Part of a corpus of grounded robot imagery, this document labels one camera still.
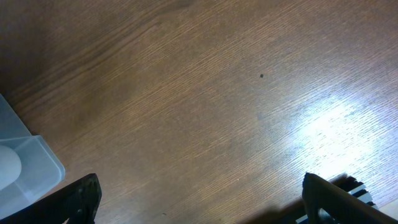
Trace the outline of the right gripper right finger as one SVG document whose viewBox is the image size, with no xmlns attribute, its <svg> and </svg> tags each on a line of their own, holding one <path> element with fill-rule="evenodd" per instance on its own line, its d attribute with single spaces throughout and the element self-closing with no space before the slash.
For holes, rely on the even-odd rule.
<svg viewBox="0 0 398 224">
<path fill-rule="evenodd" d="M 315 174 L 306 173 L 302 185 L 309 224 L 325 222 L 320 215 L 321 209 L 340 223 L 397 224 L 397 220 Z"/>
</svg>

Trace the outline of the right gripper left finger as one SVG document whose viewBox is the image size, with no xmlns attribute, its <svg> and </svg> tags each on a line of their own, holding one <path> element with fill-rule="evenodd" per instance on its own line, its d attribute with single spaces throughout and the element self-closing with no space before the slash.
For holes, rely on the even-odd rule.
<svg viewBox="0 0 398 224">
<path fill-rule="evenodd" d="M 94 224 L 101 196 L 98 176 L 88 174 L 1 219 L 1 224 Z"/>
</svg>

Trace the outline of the cream large bowl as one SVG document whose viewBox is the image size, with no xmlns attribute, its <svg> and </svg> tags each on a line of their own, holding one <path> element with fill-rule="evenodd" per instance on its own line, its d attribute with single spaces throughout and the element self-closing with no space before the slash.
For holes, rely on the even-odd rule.
<svg viewBox="0 0 398 224">
<path fill-rule="evenodd" d="M 11 148 L 1 146 L 0 153 L 0 189 L 2 190 L 18 179 L 22 165 L 19 156 Z"/>
</svg>

